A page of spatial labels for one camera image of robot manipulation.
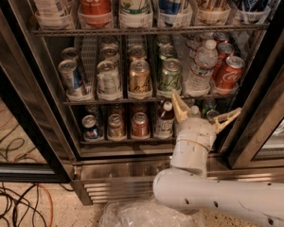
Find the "green can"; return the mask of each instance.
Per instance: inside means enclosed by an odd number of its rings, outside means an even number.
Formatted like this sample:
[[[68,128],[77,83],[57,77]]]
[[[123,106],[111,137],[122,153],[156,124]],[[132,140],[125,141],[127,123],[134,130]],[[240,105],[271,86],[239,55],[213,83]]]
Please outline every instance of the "green can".
[[[181,89],[182,66],[177,59],[167,59],[163,62],[163,68],[160,73],[158,89],[163,92],[171,92]]]

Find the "floor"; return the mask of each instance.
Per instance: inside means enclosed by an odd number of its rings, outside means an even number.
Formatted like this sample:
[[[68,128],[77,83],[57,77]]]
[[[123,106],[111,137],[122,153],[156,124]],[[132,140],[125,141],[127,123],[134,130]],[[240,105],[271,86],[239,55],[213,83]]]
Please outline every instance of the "floor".
[[[1,98],[0,162],[28,164],[44,162],[42,155],[18,125]],[[69,184],[0,183],[0,227],[98,227],[104,209],[103,204],[83,206],[77,195],[71,191]],[[257,227],[240,219],[207,210],[200,210],[197,215],[191,217],[200,222],[189,227]],[[101,225],[100,227],[123,226]]]

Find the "refrigerator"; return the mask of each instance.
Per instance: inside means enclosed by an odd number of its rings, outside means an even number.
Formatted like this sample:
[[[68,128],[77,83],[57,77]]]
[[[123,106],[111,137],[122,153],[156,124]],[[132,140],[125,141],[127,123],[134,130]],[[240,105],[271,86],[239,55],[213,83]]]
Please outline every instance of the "refrigerator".
[[[137,41],[148,46],[154,62],[155,38],[159,34],[227,32],[244,41],[244,71],[239,88],[231,95],[184,96],[187,104],[202,105],[215,98],[224,114],[238,107],[240,116],[216,139],[207,158],[207,177],[230,181],[284,183],[284,0],[270,0],[270,13],[262,24],[127,28],[115,26],[89,29],[40,27],[33,0],[0,0],[0,97],[44,157],[43,163],[0,162],[0,181],[71,183],[82,204],[136,200],[152,196],[156,174],[169,167],[176,137],[155,137],[155,108],[163,97],[155,90],[143,98],[150,110],[150,137],[131,135],[131,107],[137,99],[127,91],[126,48]],[[97,95],[95,68],[102,37],[113,35],[120,45],[121,95],[114,100]],[[76,47],[82,56],[92,97],[71,100],[62,83],[58,65],[62,51]],[[123,105],[126,137],[108,137],[108,113],[112,105]],[[103,138],[84,139],[81,120],[86,106],[98,105],[103,112]]]

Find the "can lid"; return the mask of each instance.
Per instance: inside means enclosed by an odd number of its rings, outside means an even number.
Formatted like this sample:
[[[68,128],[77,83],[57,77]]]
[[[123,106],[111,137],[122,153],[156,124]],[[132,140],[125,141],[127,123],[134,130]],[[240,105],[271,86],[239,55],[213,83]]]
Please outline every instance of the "can lid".
[[[167,59],[163,62],[163,67],[171,72],[177,72],[181,70],[180,61],[177,59]]]
[[[135,60],[131,63],[131,70],[134,70],[134,72],[145,72],[149,70],[149,64],[144,60]]]
[[[115,69],[115,64],[112,61],[101,61],[97,65],[97,70],[101,72],[109,72]]]
[[[144,113],[136,113],[133,116],[133,122],[138,125],[144,125],[147,122],[147,117]]]
[[[230,67],[235,69],[241,69],[244,67],[244,60],[240,57],[236,56],[230,56],[226,58],[226,64],[228,64]]]
[[[85,128],[91,128],[93,126],[96,125],[96,118],[93,115],[86,115],[83,119],[82,119],[82,125]]]
[[[111,58],[117,54],[117,51],[115,48],[111,46],[105,46],[104,48],[101,49],[100,54],[103,58]]]
[[[118,113],[110,115],[108,122],[112,127],[119,127],[122,123],[122,116]]]
[[[170,110],[172,110],[172,103],[171,103],[170,101],[164,102],[164,104],[163,104],[163,109],[164,109],[165,111],[170,111]]]
[[[205,42],[205,47],[208,49],[214,49],[216,48],[217,43],[214,40],[207,40]]]

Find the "plastic bag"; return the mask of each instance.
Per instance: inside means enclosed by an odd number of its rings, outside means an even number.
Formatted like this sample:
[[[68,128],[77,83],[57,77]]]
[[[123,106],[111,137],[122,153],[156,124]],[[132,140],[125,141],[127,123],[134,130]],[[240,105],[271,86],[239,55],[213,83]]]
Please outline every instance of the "plastic bag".
[[[156,199],[108,202],[99,227],[204,227],[202,214],[185,215]]]

